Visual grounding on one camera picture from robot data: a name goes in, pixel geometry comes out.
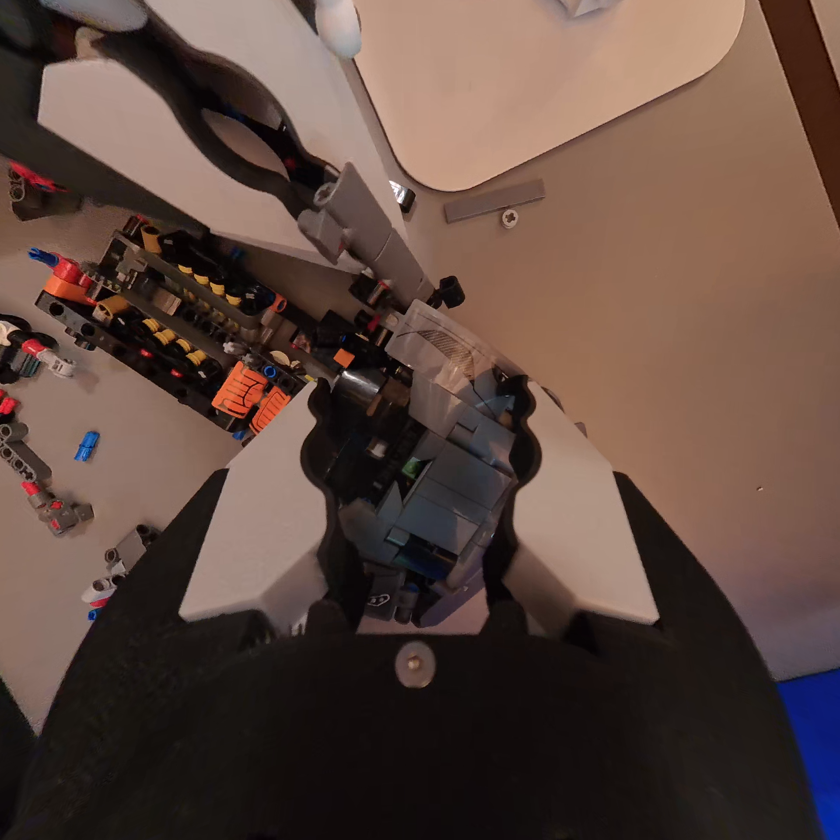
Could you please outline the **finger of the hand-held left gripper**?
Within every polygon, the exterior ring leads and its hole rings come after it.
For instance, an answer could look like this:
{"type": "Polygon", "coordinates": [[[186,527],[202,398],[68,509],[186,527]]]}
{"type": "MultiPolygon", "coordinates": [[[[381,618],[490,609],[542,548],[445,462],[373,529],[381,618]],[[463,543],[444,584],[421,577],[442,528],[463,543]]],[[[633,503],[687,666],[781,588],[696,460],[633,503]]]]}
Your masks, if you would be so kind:
{"type": "Polygon", "coordinates": [[[69,59],[44,70],[38,122],[204,224],[212,234],[320,265],[277,196],[291,182],[240,122],[203,114],[160,59],[69,59]]]}
{"type": "Polygon", "coordinates": [[[284,121],[304,151],[337,170],[352,162],[406,230],[343,64],[293,2],[151,1],[150,10],[226,105],[272,128],[284,121]]]}

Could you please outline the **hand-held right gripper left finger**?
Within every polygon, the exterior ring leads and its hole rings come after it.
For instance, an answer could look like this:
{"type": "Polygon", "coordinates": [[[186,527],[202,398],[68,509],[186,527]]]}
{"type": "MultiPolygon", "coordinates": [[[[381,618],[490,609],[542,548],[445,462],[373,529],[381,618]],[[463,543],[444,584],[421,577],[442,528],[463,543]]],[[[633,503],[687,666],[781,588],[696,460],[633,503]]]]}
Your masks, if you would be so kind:
{"type": "Polygon", "coordinates": [[[317,424],[311,382],[227,466],[179,616],[186,622],[258,611],[275,632],[295,632],[328,587],[317,560],[327,502],[301,451],[317,424]]]}

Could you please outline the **partly built lego car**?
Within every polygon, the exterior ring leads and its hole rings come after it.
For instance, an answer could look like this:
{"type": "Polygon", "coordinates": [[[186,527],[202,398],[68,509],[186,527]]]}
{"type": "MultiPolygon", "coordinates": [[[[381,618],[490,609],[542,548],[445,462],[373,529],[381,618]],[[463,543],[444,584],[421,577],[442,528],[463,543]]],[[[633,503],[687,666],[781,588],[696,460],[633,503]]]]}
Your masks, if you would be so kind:
{"type": "Polygon", "coordinates": [[[524,380],[444,308],[444,278],[406,311],[389,280],[361,274],[353,321],[310,317],[225,264],[208,239],[131,217],[89,268],[32,248],[50,269],[38,308],[79,345],[136,370],[243,445],[307,384],[317,419],[301,464],[327,502],[317,560],[326,595],[365,592],[366,615],[435,626],[483,585],[514,490],[524,380]]]}

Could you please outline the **lego axle subassembly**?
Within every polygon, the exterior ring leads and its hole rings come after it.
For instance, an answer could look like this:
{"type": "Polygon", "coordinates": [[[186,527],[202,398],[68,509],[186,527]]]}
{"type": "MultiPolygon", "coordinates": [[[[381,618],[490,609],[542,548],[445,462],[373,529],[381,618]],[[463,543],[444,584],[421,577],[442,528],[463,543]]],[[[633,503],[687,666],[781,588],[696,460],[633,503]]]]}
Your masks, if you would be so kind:
{"type": "Polygon", "coordinates": [[[58,342],[32,330],[24,319],[1,314],[1,384],[15,384],[47,371],[61,380],[76,375],[76,363],[58,353],[58,342]]]}

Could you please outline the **grey lego piece red pins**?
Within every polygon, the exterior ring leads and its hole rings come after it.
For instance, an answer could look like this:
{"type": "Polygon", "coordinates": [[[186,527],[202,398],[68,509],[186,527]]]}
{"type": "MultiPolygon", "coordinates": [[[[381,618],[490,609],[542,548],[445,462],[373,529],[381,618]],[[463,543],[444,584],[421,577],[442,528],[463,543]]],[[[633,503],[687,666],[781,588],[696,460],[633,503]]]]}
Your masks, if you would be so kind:
{"type": "Polygon", "coordinates": [[[20,486],[38,519],[56,537],[95,517],[92,505],[60,498],[51,489],[36,481],[23,481],[20,486]]]}

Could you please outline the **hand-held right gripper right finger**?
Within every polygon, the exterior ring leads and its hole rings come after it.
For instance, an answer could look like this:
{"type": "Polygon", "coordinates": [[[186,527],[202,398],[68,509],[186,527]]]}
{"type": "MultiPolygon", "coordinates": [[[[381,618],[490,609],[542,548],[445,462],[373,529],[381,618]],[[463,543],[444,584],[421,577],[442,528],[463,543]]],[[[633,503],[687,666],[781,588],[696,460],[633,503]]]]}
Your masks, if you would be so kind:
{"type": "Polygon", "coordinates": [[[528,381],[539,467],[513,499],[517,549],[504,584],[541,635],[577,613],[644,626],[659,612],[608,460],[549,393],[528,381]]]}

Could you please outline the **blue plastic bin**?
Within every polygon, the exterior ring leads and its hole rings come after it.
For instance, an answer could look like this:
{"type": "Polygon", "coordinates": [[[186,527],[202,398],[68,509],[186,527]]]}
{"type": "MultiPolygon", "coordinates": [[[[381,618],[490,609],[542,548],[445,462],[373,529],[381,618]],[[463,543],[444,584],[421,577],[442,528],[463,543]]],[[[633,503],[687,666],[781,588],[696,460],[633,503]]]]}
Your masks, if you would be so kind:
{"type": "Polygon", "coordinates": [[[839,670],[778,684],[825,837],[839,838],[839,670]]]}

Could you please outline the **grey lego beam with holes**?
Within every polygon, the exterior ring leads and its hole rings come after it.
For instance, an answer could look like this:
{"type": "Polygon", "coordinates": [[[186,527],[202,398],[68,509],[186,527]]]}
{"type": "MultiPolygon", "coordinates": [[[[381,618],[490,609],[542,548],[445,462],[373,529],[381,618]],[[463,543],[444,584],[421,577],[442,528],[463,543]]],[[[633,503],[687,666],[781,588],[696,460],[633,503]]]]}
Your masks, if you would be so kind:
{"type": "Polygon", "coordinates": [[[21,422],[1,425],[1,460],[10,466],[23,482],[40,485],[50,483],[51,468],[26,443],[28,426],[21,422]]]}

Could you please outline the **grey white lego subassembly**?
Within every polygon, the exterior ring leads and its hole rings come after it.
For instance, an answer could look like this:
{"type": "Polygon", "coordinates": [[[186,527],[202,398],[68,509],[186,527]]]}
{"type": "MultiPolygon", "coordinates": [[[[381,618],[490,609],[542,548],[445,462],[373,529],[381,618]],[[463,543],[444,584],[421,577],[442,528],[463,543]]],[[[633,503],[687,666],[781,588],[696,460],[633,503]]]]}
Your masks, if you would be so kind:
{"type": "Polygon", "coordinates": [[[87,620],[94,623],[162,530],[140,523],[104,553],[104,573],[89,584],[81,600],[87,605],[87,620]]]}

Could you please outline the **white tipped metal rod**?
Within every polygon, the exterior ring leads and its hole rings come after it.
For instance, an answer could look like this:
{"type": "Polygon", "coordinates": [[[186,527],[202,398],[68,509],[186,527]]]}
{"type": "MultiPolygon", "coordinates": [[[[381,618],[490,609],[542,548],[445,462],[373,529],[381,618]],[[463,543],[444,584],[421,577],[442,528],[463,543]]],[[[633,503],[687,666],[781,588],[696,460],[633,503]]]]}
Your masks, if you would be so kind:
{"type": "Polygon", "coordinates": [[[337,57],[351,60],[362,48],[361,19],[353,1],[316,1],[316,31],[337,57]]]}

